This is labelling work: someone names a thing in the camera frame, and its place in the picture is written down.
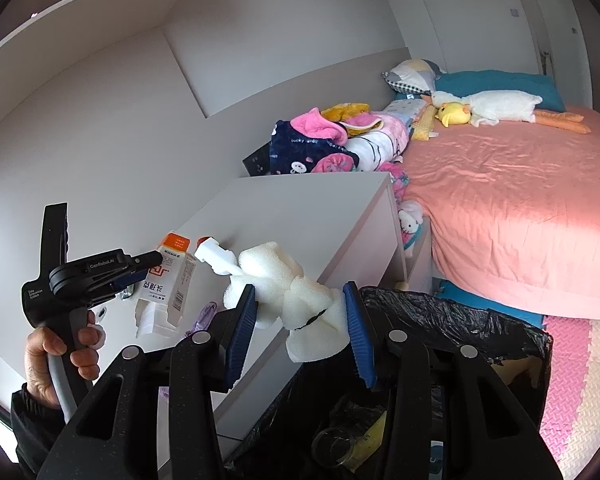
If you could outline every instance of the yellow plush chick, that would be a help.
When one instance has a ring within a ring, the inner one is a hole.
[[[462,103],[442,103],[436,117],[445,128],[450,124],[467,124],[471,119],[471,107]]]

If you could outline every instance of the black sleeve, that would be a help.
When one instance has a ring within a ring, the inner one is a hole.
[[[61,410],[42,406],[23,384],[11,396],[11,425],[18,446],[16,454],[26,478],[35,480],[56,438],[64,428]]]

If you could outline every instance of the pink floor mat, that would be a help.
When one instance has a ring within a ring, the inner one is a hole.
[[[554,351],[540,433],[564,480],[573,480],[600,447],[600,320],[545,323]]]

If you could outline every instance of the pink bedsheet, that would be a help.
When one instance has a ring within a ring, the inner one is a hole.
[[[529,123],[444,128],[414,141],[407,198],[431,217],[438,268],[490,300],[600,319],[600,114],[583,136]]]

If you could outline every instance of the white and orange box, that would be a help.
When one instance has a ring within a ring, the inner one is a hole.
[[[144,334],[176,336],[187,301],[189,282],[196,266],[187,253],[190,240],[176,233],[167,234],[158,252],[162,264],[149,270],[136,302],[136,337]]]

